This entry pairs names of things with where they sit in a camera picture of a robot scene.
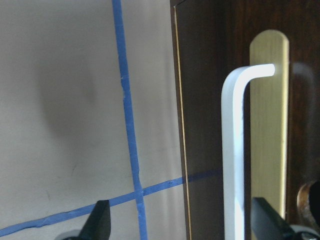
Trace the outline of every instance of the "white handle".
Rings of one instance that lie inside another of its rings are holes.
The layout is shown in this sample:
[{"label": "white handle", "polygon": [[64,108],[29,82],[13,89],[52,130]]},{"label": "white handle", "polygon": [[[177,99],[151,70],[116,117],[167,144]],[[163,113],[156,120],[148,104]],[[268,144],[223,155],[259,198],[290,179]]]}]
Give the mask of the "white handle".
[{"label": "white handle", "polygon": [[243,66],[225,79],[221,93],[224,239],[245,239],[244,93],[256,78],[275,74],[273,64]]}]

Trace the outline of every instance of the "black object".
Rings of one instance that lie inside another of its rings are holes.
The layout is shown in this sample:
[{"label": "black object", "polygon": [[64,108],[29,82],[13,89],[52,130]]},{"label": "black object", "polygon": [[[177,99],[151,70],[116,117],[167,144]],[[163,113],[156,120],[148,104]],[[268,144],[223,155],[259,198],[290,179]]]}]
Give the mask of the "black object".
[{"label": "black object", "polygon": [[85,222],[79,236],[67,237],[64,240],[108,240],[111,233],[109,200],[98,201]]},{"label": "black object", "polygon": [[251,229],[257,240],[320,240],[312,232],[295,232],[263,197],[252,199]]}]

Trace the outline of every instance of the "brown wooden cabinet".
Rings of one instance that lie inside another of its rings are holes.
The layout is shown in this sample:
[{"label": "brown wooden cabinet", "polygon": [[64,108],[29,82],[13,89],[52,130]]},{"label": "brown wooden cabinet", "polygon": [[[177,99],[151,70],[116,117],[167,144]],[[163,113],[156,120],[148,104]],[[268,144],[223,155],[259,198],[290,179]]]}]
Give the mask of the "brown wooden cabinet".
[{"label": "brown wooden cabinet", "polygon": [[[171,16],[181,156],[189,177],[184,187],[186,219],[192,239],[224,237],[221,89],[229,72],[249,65],[250,42],[267,29],[279,30],[289,40],[286,219],[299,224],[298,191],[320,178],[320,1],[171,0]],[[250,186],[249,94],[246,186]],[[249,211],[249,187],[245,193]],[[246,239],[249,221],[247,217]]]}]

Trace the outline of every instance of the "door handle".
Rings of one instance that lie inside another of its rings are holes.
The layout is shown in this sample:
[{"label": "door handle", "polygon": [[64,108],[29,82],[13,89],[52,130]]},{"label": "door handle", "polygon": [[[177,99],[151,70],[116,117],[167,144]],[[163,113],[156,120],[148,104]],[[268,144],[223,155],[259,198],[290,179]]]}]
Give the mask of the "door handle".
[{"label": "door handle", "polygon": [[275,74],[273,64],[243,66],[225,79],[221,93],[224,239],[245,239],[244,92],[256,78]]}]

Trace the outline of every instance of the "cabinet door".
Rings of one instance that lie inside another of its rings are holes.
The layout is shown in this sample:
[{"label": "cabinet door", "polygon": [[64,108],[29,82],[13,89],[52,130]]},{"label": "cabinet door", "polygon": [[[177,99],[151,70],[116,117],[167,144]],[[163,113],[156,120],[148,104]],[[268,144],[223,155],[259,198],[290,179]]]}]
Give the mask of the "cabinet door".
[{"label": "cabinet door", "polygon": [[[300,187],[320,178],[320,2],[317,0],[171,1],[186,219],[192,239],[223,238],[220,96],[227,74],[249,62],[256,35],[289,40],[286,219],[299,224]],[[246,209],[250,209],[250,113],[245,96]],[[246,235],[250,219],[246,214]]]}]

